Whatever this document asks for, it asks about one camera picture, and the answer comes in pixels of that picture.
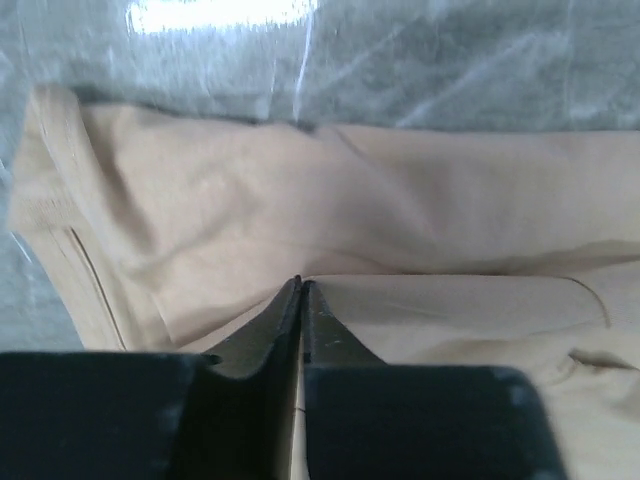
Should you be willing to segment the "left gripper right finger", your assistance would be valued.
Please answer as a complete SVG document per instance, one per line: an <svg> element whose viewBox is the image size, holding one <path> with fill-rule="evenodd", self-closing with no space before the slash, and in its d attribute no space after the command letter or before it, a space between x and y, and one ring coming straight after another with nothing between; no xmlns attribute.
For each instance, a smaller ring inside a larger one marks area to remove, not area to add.
<svg viewBox="0 0 640 480"><path fill-rule="evenodd" d="M305 281L303 290L301 320L305 366L343 368L386 365L336 318L315 281Z"/></svg>

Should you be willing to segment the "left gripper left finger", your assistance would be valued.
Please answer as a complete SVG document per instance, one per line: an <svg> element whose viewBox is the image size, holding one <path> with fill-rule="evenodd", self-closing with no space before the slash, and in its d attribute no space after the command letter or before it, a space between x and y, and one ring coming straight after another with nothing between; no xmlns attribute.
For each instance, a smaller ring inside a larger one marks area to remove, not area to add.
<svg viewBox="0 0 640 480"><path fill-rule="evenodd" d="M301 278L289 279L203 354L174 444L175 478L288 478L302 294Z"/></svg>

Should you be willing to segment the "beige t-shirt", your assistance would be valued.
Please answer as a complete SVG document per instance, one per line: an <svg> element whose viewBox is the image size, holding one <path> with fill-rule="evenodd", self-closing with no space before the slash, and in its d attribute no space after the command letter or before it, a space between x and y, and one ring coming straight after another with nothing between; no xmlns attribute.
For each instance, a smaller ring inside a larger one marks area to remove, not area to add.
<svg viewBox="0 0 640 480"><path fill-rule="evenodd" d="M203 354L291 278L381 367L309 367L286 479L635 479L639 136L303 129L34 89L9 227L80 353L1 358L5 479L177 479Z"/></svg>

